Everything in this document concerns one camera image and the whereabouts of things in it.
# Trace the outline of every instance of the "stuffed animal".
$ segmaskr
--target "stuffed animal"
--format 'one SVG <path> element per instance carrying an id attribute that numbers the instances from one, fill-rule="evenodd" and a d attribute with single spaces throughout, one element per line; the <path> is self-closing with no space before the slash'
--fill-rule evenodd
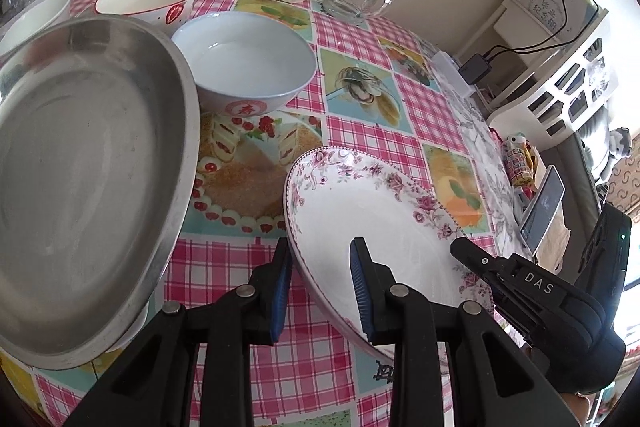
<path id="1" fill-rule="evenodd" d="M 609 159 L 600 173 L 600 183 L 605 183 L 609 180 L 611 171 L 616 163 L 622 158 L 629 158 L 631 151 L 631 135 L 626 127 L 619 127 L 609 133 Z"/>

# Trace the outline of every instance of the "silver screw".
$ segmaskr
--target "silver screw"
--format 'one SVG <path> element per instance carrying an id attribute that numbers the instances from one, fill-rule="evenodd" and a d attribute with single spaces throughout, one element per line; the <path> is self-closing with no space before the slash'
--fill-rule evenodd
<path id="1" fill-rule="evenodd" d="M 251 297 L 255 293 L 255 288 L 250 284 L 242 284 L 236 288 L 236 293 L 241 297 Z"/>
<path id="2" fill-rule="evenodd" d="M 396 297 L 406 297 L 409 295 L 409 288 L 407 288 L 404 284 L 394 284 L 389 288 L 391 295 L 395 295 Z"/>
<path id="3" fill-rule="evenodd" d="M 162 311 L 167 315 L 175 315 L 180 311 L 180 302 L 178 301 L 166 301 L 162 305 Z"/>
<path id="4" fill-rule="evenodd" d="M 465 301 L 462 304 L 462 309 L 469 315 L 478 315 L 482 311 L 482 306 L 476 301 Z"/>

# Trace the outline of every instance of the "power adapter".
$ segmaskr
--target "power adapter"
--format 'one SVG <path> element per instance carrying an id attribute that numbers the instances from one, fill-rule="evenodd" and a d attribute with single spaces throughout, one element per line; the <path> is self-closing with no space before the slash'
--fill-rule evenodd
<path id="1" fill-rule="evenodd" d="M 487 76 L 489 71 L 491 71 L 491 65 L 482 55 L 477 53 L 462 64 L 458 73 L 460 73 L 460 76 L 465 79 L 465 82 L 469 84 L 469 86 L 473 86 Z"/>

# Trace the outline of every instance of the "phone screen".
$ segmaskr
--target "phone screen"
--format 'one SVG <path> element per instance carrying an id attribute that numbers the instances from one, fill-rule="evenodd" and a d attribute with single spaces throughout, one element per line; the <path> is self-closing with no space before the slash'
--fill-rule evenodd
<path id="1" fill-rule="evenodd" d="M 549 167 L 545 184 L 534 201 L 531 212 L 520 229 L 531 253 L 538 249 L 564 195 L 564 185 L 555 168 Z"/>

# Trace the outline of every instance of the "metal oval plate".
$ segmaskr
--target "metal oval plate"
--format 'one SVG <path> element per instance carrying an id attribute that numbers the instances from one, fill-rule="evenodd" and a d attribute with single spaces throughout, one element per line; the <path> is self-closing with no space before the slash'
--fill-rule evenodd
<path id="1" fill-rule="evenodd" d="M 178 48 L 136 19 L 71 20 L 0 68 L 0 346 L 66 369 L 127 330 L 162 276 L 196 169 Z"/>

